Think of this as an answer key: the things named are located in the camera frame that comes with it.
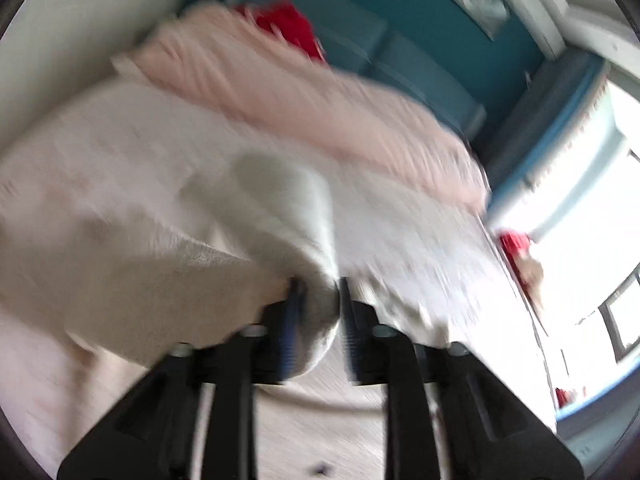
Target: mattress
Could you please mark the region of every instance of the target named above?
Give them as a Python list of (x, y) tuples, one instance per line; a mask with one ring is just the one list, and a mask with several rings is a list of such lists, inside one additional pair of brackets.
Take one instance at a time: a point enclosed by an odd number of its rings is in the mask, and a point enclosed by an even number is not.
[[(140, 212), (182, 227), (185, 183), (194, 174), (215, 180), (247, 151), (288, 156), (324, 176), (340, 273), (367, 276), (406, 306), (401, 318), (383, 313), (387, 322), (416, 342), (465, 342), (554, 427), (530, 313), (477, 216), (295, 139), (114, 78), (0, 161), (0, 404), (47, 472), (143, 372), (109, 349), (84, 351), (65, 333), (65, 309), (100, 264), (105, 240)], [(382, 478), (381, 393), (351, 388), (341, 361), (335, 344), (311, 373), (261, 391), (261, 476), (306, 477), (324, 462), (336, 478)]]

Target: red object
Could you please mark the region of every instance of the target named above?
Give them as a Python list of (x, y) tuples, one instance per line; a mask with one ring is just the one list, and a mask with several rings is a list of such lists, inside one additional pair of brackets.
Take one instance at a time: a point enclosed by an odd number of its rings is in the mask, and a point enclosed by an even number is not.
[(529, 236), (517, 231), (505, 231), (500, 234), (500, 245), (504, 252), (511, 257), (517, 256), (522, 252), (529, 250), (531, 240)]
[(558, 407), (562, 408), (572, 401), (571, 393), (562, 388), (556, 388), (556, 398), (558, 399)]
[(237, 6), (236, 10), (262, 30), (303, 50), (311, 59), (326, 63), (311, 23), (291, 2), (283, 0), (263, 8), (245, 4)]
[(513, 269), (513, 273), (516, 275), (516, 279), (518, 280), (520, 287), (524, 291), (527, 299), (530, 301), (531, 298), (527, 292), (527, 284), (522, 280), (522, 276), (520, 275), (520, 271), (518, 270), (514, 260), (518, 254), (529, 251), (529, 246), (531, 245), (529, 236), (517, 231), (504, 231), (500, 234), (500, 245), (504, 250), (505, 256), (507, 256), (509, 265), (511, 266), (511, 269)]

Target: small dark object on floor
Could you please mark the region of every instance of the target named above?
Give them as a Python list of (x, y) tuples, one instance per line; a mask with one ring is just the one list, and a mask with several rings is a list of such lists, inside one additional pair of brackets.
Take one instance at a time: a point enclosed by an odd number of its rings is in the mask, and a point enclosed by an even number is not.
[(327, 464), (326, 462), (319, 463), (315, 468), (311, 470), (313, 476), (333, 476), (335, 467)]

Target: pink blanket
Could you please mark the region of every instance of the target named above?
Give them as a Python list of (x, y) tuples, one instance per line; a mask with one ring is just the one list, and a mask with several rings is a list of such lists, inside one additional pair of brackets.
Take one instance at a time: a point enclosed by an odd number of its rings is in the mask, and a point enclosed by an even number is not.
[(484, 212), (489, 190), (482, 168), (425, 107), (311, 61), (220, 4), (197, 6), (163, 25), (115, 65), (122, 75)]

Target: window frame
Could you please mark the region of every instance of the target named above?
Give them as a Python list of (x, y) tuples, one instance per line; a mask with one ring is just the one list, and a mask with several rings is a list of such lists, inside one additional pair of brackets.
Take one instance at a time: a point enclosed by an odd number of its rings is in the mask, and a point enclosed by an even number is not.
[(613, 346), (613, 352), (616, 357), (617, 363), (622, 361), (622, 359), (624, 359), (633, 350), (640, 346), (640, 335), (638, 335), (636, 341), (628, 347), (625, 347), (622, 344), (620, 332), (618, 331), (618, 324), (616, 323), (616, 319), (611, 311), (611, 306), (634, 282), (638, 282), (638, 286), (640, 286), (640, 263), (638, 263), (631, 274), (629, 274), (625, 278), (625, 281), (620, 283), (618, 288), (616, 288), (616, 290), (614, 290), (611, 295), (598, 307), (600, 315), (602, 316), (604, 324), (607, 328), (607, 332), (609, 332), (609, 338), (611, 339), (611, 345)]

